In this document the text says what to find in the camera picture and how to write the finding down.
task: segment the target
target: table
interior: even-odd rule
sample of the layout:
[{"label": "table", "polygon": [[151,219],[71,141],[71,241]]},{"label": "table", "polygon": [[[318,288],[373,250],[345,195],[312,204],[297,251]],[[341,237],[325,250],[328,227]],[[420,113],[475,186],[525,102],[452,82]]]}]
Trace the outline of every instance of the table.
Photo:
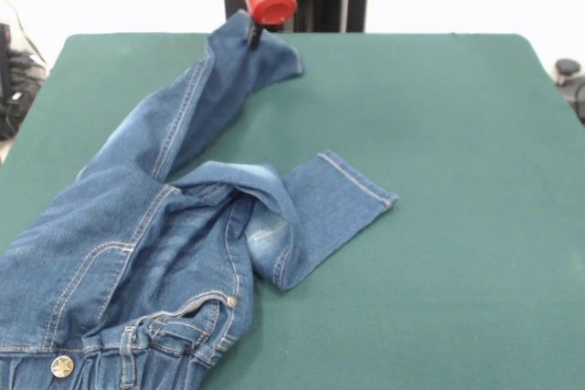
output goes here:
[{"label": "table", "polygon": [[[68,40],[0,169],[0,246],[203,35]],[[401,199],[296,289],[256,287],[215,389],[585,388],[585,136],[519,36],[289,35],[306,74],[199,160],[326,148]]]}]

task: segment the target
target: green table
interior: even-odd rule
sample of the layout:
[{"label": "green table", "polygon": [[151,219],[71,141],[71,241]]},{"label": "green table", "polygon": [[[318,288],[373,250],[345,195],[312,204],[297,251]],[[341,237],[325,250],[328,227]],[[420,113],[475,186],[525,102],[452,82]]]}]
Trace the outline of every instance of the green table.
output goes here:
[{"label": "green table", "polygon": [[[201,157],[331,148],[398,207],[299,287],[259,281],[211,389],[585,388],[585,136],[517,36],[292,35],[307,73]],[[0,169],[1,248],[201,35],[71,38]]]}]

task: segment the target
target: cable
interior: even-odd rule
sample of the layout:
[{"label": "cable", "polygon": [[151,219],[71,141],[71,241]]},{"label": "cable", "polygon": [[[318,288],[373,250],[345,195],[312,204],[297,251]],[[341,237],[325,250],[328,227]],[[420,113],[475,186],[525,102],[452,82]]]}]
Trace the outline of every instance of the cable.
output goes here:
[{"label": "cable", "polygon": [[579,102],[579,94],[582,90],[585,90],[585,80],[579,84],[579,86],[575,89],[575,112],[577,112],[577,117],[581,119],[580,111],[580,102]]},{"label": "cable", "polygon": [[27,32],[25,31],[25,27],[22,25],[22,20],[20,20],[20,14],[18,14],[18,10],[15,8],[14,5],[12,5],[12,3],[9,0],[4,0],[4,1],[8,5],[8,7],[10,9],[12,9],[12,11],[15,13],[16,22],[18,23],[18,27],[20,27],[20,31],[22,32],[23,36],[25,36],[25,39],[27,40],[27,43],[33,48],[33,50],[35,51],[35,53],[37,54],[37,56],[40,58],[40,60],[46,66],[47,65],[47,61],[45,60],[45,58],[43,57],[43,55],[40,53],[40,50],[38,50],[37,45],[35,45],[35,43],[28,37]]}]

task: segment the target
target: jacket pocket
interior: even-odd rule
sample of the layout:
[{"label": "jacket pocket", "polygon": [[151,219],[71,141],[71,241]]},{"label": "jacket pocket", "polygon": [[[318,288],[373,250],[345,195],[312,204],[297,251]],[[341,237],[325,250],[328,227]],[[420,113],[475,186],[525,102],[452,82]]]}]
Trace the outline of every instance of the jacket pocket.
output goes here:
[{"label": "jacket pocket", "polygon": [[219,291],[197,295],[178,311],[156,313],[148,326],[151,344],[170,353],[187,353],[205,343],[218,327],[229,298]]}]

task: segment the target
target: denim fabric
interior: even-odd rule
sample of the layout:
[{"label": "denim fabric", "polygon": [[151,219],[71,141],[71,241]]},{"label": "denim fabric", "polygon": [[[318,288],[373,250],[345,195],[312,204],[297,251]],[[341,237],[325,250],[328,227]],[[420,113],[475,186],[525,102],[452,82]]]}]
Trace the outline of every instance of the denim fabric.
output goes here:
[{"label": "denim fabric", "polygon": [[248,20],[146,97],[0,258],[0,388],[198,388],[250,327],[254,272],[290,289],[393,206],[329,151],[283,177],[207,162],[169,181],[251,93],[302,73],[269,33],[248,50]]}]

